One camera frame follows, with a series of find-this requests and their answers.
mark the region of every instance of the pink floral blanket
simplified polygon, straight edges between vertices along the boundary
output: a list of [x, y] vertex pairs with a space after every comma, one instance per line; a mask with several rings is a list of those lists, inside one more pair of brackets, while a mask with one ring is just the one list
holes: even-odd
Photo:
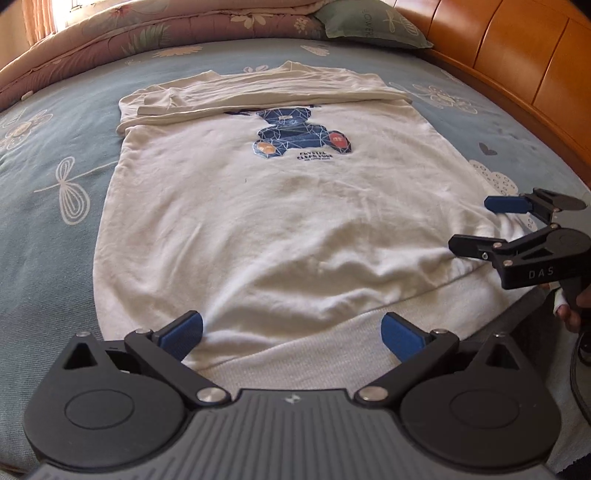
[[51, 35], [0, 70], [0, 111], [27, 92], [148, 50], [243, 38], [322, 38], [333, 0], [135, 0]]

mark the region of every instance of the curtain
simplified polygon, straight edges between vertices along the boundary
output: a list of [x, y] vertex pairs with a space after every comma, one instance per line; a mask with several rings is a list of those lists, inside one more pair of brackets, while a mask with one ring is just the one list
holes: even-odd
[[22, 0], [22, 14], [29, 45], [34, 45], [56, 32], [51, 0]]

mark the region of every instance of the wooden headboard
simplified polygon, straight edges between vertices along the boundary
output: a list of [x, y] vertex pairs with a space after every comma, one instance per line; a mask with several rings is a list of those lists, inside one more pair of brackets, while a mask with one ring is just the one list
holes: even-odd
[[396, 0], [421, 53], [509, 112], [591, 186], [591, 22], [568, 0]]

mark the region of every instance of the green pillow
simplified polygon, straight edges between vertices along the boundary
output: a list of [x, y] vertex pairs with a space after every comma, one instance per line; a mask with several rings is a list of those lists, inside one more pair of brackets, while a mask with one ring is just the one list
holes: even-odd
[[314, 16], [329, 38], [346, 37], [382, 47], [430, 48], [423, 33], [394, 7], [379, 0], [337, 0]]

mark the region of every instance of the blue floral bed sheet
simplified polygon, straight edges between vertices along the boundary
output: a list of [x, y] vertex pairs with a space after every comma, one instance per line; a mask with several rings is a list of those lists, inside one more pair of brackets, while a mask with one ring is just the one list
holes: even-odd
[[315, 41], [256, 39], [152, 51], [52, 85], [0, 113], [0, 464], [35, 460], [24, 407], [78, 330], [100, 336], [92, 259], [122, 138], [118, 100], [206, 70], [260, 72], [286, 60], [377, 73], [500, 192], [533, 187], [591, 200], [548, 147], [507, 113], [410, 54]]

